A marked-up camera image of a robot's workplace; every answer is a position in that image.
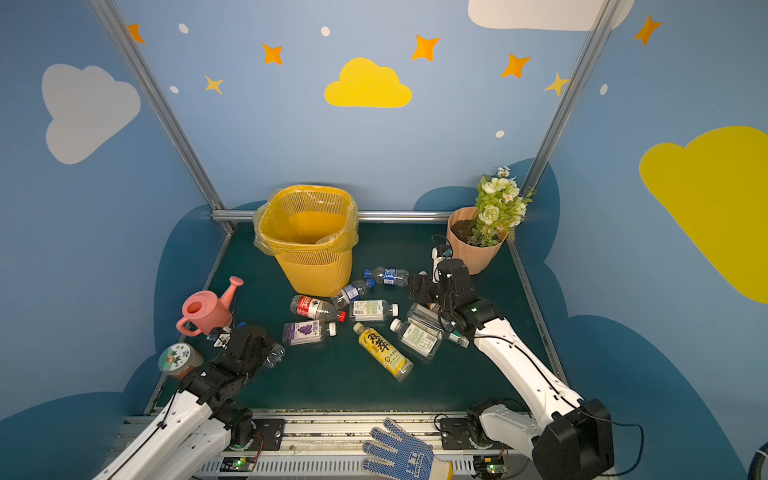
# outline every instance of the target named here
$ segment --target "yellow trash can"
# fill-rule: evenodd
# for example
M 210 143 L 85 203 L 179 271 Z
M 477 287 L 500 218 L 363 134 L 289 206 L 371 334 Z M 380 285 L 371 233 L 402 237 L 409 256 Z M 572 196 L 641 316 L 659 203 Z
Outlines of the yellow trash can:
M 253 215 L 253 244 L 274 255 L 293 289 L 332 296 L 349 283 L 358 242 L 357 204 L 344 190 L 295 185 Z

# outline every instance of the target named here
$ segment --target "wall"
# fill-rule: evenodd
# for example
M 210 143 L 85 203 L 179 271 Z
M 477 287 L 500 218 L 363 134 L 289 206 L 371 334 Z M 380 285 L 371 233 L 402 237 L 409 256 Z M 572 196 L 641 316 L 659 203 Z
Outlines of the wall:
M 768 436 L 767 22 L 637 0 L 518 230 L 569 381 L 646 428 L 627 478 L 744 478 Z M 614 432 L 620 471 L 638 435 Z
M 3 2 L 0 77 L 3 478 L 90 478 L 223 231 L 87 0 Z
M 601 3 L 117 2 L 228 207 L 321 183 L 369 210 L 533 157 Z

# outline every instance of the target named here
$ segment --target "star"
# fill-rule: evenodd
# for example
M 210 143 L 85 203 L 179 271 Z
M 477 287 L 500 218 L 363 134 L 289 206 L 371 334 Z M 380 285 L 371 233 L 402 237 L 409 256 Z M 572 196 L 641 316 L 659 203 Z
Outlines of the star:
M 264 59 L 264 64 L 268 63 L 276 63 L 278 65 L 282 65 L 283 61 L 280 60 L 280 50 L 283 50 L 283 47 L 267 47 L 265 44 L 261 44 L 264 47 L 264 51 L 266 52 L 266 58 Z
M 215 90 L 215 91 L 219 92 L 219 95 L 221 95 L 221 90 L 219 90 L 219 84 L 223 80 L 213 81 L 210 78 L 208 78 L 208 75 L 205 76 L 205 79 L 208 80 L 208 86 L 205 87 L 205 89 L 206 90 Z
M 509 55 L 509 65 L 507 65 L 507 69 L 502 73 L 502 77 L 514 75 L 515 77 L 520 78 L 520 75 L 523 74 L 523 67 L 530 59 L 531 57 L 517 58 L 514 55 Z
M 565 80 L 560 78 L 560 72 L 557 72 L 554 74 L 554 83 L 544 89 L 544 91 L 547 90 L 554 90 L 558 93 L 558 97 L 560 96 L 560 90 L 563 88 L 563 85 L 567 84 L 569 81 L 571 81 L 570 78 L 566 78 Z
M 650 38 L 651 34 L 653 34 L 654 31 L 659 28 L 660 25 L 661 22 L 654 22 L 650 19 L 650 15 L 648 15 L 648 20 L 645 21 L 645 25 L 643 25 L 643 28 L 637 33 L 637 35 L 634 36 L 634 39 L 642 40 L 643 46 L 648 45 L 648 39 Z
M 432 40 L 425 40 L 424 38 L 416 36 L 416 51 L 413 52 L 413 56 L 411 57 L 411 60 L 416 60 L 417 58 L 426 58 L 429 61 L 432 61 L 432 49 L 437 45 L 439 38 L 433 38 Z
M 133 25 L 129 25 L 128 26 L 128 31 L 131 33 L 131 37 L 133 37 L 135 41 L 137 41 L 137 42 L 139 42 L 141 44 L 146 45 L 144 43 L 144 39 L 141 37 L 141 35 L 139 35 L 139 24 L 138 23 L 134 23 Z

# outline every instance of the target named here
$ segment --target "pink watering can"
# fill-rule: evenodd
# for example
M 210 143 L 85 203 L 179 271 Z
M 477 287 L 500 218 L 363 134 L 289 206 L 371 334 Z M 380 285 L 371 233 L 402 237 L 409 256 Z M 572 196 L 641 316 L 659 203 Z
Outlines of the pink watering can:
M 221 296 L 216 296 L 209 290 L 203 290 L 190 296 L 184 305 L 181 306 L 181 313 L 184 315 L 181 320 L 176 322 L 176 329 L 186 336 L 197 336 L 201 333 L 206 335 L 217 327 L 229 326 L 232 323 L 232 313 L 230 305 L 235 296 L 235 290 L 244 282 L 237 276 L 230 277 L 230 287 Z M 194 332 L 184 328 L 186 322 L 192 322 L 197 327 Z

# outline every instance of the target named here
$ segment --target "yellow bottle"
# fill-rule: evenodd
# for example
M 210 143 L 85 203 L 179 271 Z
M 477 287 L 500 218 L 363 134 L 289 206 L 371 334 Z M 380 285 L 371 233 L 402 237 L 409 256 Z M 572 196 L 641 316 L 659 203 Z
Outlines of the yellow bottle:
M 354 328 L 358 334 L 357 342 L 373 355 L 373 358 L 379 361 L 381 365 L 392 373 L 398 382 L 402 382 L 411 370 L 413 362 L 404 357 L 387 339 L 369 326 L 362 323 L 356 323 Z

